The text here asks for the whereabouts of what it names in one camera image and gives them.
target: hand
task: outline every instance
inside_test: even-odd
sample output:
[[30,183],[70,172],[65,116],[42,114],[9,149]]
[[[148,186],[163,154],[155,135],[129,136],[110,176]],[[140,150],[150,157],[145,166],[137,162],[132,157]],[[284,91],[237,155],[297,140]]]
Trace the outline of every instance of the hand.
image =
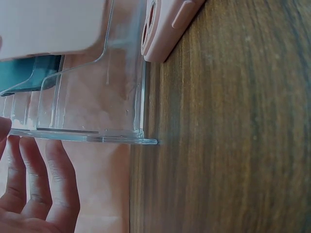
[[[11,121],[0,117],[0,159],[8,148],[8,180],[0,198],[2,233],[73,233],[80,212],[75,171],[60,141],[48,141],[46,157],[52,172],[51,196],[48,172],[33,138],[9,136]],[[30,200],[26,203],[26,170]]]

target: clear acrylic organizer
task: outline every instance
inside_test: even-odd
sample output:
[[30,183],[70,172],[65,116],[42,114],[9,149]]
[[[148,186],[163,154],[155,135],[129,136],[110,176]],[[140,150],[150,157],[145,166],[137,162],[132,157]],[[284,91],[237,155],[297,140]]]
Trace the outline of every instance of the clear acrylic organizer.
[[0,116],[13,123],[10,134],[157,144],[143,130],[146,63],[140,40],[146,1],[111,0],[106,7],[97,50],[64,56],[62,71],[46,77],[41,91],[0,97]]

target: pink case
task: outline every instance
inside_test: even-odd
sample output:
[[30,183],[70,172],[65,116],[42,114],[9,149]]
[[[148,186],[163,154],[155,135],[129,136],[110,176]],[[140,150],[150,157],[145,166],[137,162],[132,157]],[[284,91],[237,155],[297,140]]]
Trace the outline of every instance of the pink case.
[[141,40],[147,62],[165,62],[205,0],[148,0]]

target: brown wooden table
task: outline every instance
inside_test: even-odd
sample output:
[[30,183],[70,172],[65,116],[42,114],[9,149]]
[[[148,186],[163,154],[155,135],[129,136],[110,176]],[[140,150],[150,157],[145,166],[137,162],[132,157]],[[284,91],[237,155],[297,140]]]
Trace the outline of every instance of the brown wooden table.
[[149,87],[131,232],[311,232],[310,0],[209,0]]

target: teal object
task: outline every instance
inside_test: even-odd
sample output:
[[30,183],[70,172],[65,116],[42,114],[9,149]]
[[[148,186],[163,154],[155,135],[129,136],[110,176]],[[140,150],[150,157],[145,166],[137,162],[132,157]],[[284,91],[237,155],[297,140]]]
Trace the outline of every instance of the teal object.
[[[4,93],[9,96],[18,92],[40,91],[44,78],[59,71],[61,56],[40,56],[0,62],[0,92],[29,80]],[[55,86],[56,77],[45,81],[44,89]]]

